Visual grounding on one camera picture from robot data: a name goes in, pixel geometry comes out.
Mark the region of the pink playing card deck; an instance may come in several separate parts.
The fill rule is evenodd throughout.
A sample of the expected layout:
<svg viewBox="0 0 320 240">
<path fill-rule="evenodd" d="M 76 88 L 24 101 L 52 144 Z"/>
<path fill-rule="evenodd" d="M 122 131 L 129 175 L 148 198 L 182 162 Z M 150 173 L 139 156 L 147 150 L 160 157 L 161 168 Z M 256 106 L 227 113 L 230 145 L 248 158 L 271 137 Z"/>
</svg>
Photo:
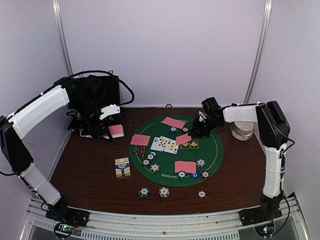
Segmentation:
<svg viewBox="0 0 320 240">
<path fill-rule="evenodd" d="M 121 138 L 125 136 L 124 128 L 122 124 L 112 125 L 108 127 L 108 130 L 112 138 Z"/>
</svg>

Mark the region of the dealt card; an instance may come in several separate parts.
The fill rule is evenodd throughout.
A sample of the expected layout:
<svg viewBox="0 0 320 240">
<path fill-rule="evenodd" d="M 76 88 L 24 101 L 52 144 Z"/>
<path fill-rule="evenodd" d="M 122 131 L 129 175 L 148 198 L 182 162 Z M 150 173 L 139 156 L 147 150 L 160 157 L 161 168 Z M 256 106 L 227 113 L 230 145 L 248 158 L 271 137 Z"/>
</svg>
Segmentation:
<svg viewBox="0 0 320 240">
<path fill-rule="evenodd" d="M 183 129 L 186 125 L 186 122 L 168 116 L 164 120 L 162 120 L 161 123 L 177 129 Z"/>
<path fill-rule="evenodd" d="M 147 146 L 150 138 L 151 137 L 149 135 L 135 134 L 131 138 L 130 145 Z"/>
</svg>

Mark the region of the red triangular dealer marker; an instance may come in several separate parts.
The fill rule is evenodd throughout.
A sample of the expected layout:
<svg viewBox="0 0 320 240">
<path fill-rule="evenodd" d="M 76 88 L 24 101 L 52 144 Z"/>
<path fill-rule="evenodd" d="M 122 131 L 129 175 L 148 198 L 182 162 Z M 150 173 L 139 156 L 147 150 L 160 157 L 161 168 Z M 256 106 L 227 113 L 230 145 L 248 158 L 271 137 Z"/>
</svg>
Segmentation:
<svg viewBox="0 0 320 240">
<path fill-rule="evenodd" d="M 133 150 L 133 153 L 139 157 L 144 158 L 145 157 L 145 152 L 146 152 L 146 147 L 141 147 L 139 149 Z"/>
</svg>

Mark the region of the blue round button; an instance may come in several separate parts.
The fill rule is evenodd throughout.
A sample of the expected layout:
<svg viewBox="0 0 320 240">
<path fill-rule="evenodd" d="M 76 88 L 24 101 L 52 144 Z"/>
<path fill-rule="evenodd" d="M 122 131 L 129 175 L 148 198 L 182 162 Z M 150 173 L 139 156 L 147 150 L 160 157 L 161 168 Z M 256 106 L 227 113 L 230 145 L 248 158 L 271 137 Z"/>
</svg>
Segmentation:
<svg viewBox="0 0 320 240">
<path fill-rule="evenodd" d="M 196 173 L 190 173 L 189 174 L 189 177 L 191 178 L 191 179 L 198 179 L 198 178 L 200 178 L 200 173 L 199 172 L 196 172 Z"/>
</svg>

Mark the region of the brown chip stack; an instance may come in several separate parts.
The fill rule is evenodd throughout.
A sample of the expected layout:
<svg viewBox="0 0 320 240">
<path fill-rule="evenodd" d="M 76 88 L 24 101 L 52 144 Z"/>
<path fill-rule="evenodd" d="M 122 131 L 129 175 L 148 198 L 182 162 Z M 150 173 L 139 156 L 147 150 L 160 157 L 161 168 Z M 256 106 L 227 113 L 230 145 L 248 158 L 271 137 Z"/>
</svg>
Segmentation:
<svg viewBox="0 0 320 240">
<path fill-rule="evenodd" d="M 207 193 L 206 193 L 204 190 L 199 190 L 199 191 L 197 192 L 197 196 L 198 196 L 200 199 L 204 199 L 204 198 L 206 198 Z"/>
</svg>

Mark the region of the dark blue chip stack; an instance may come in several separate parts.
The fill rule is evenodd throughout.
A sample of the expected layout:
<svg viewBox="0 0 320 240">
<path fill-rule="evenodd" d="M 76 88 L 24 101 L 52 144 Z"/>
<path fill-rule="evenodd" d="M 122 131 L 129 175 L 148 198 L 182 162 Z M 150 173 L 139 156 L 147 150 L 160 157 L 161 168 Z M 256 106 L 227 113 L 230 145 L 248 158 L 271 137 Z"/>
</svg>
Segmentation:
<svg viewBox="0 0 320 240">
<path fill-rule="evenodd" d="M 138 192 L 138 195 L 141 198 L 146 198 L 149 194 L 150 194 L 150 190 L 148 187 L 142 187 Z"/>
</svg>

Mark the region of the blue white chip stack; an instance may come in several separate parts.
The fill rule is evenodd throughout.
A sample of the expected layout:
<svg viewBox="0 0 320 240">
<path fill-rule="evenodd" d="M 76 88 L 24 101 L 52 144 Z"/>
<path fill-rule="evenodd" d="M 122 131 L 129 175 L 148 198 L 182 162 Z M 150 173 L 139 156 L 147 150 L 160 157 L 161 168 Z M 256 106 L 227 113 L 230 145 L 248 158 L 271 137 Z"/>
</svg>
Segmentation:
<svg viewBox="0 0 320 240">
<path fill-rule="evenodd" d="M 168 187 L 161 187 L 158 194 L 161 198 L 167 198 L 170 195 L 170 189 Z"/>
</svg>

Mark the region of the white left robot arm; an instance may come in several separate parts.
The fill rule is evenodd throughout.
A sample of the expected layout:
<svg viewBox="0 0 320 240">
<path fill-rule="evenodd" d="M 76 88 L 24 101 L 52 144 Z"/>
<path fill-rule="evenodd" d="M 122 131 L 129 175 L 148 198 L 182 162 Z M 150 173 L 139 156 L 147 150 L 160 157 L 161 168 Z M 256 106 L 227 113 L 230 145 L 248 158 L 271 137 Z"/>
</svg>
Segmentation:
<svg viewBox="0 0 320 240">
<path fill-rule="evenodd" d="M 0 117 L 0 149 L 11 166 L 9 176 L 16 176 L 52 208 L 61 222 L 72 218 L 72 211 L 62 202 L 64 197 L 36 167 L 23 140 L 52 113 L 68 107 L 67 116 L 82 123 L 85 137 L 111 142 L 110 116 L 121 111 L 119 85 L 122 81 L 110 72 L 89 70 L 56 81 L 44 92 L 8 116 Z"/>
</svg>

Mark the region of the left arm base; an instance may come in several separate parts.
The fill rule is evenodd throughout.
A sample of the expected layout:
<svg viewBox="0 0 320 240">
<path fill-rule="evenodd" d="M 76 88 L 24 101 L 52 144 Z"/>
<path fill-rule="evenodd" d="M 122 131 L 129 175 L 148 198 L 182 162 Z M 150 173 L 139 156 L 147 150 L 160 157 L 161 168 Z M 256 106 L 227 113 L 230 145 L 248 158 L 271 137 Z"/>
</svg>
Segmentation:
<svg viewBox="0 0 320 240">
<path fill-rule="evenodd" d="M 62 216 L 62 214 L 49 209 L 45 217 L 57 222 L 53 227 L 53 233 L 60 239 L 66 239 L 70 237 L 78 227 L 87 226 L 90 213 L 85 210 L 67 208 L 67 214 Z"/>
</svg>

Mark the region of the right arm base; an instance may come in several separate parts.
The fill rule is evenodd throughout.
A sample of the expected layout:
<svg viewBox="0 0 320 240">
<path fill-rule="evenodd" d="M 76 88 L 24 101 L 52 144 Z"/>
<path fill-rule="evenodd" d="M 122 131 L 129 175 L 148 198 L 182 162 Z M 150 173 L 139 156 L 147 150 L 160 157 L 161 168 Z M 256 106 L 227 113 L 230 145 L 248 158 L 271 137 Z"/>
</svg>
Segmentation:
<svg viewBox="0 0 320 240">
<path fill-rule="evenodd" d="M 243 227 L 254 226 L 255 233 L 263 238 L 271 237 L 276 232 L 275 219 L 283 216 L 280 210 L 265 215 L 261 207 L 242 209 L 238 214 Z"/>
</svg>

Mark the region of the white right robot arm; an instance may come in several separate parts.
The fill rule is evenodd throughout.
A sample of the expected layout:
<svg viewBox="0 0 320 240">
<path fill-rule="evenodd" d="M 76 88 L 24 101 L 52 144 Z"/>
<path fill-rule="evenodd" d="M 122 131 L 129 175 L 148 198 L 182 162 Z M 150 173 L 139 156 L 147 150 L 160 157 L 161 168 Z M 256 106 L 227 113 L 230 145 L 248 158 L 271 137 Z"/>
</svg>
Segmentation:
<svg viewBox="0 0 320 240">
<path fill-rule="evenodd" d="M 289 149 L 290 125 L 277 101 L 266 103 L 231 104 L 220 106 L 214 97 L 201 103 L 188 135 L 209 137 L 216 127 L 225 123 L 255 123 L 265 151 L 265 183 L 260 206 L 256 210 L 259 220 L 268 220 L 278 209 L 283 196 L 283 178 L 286 170 L 286 151 Z"/>
</svg>

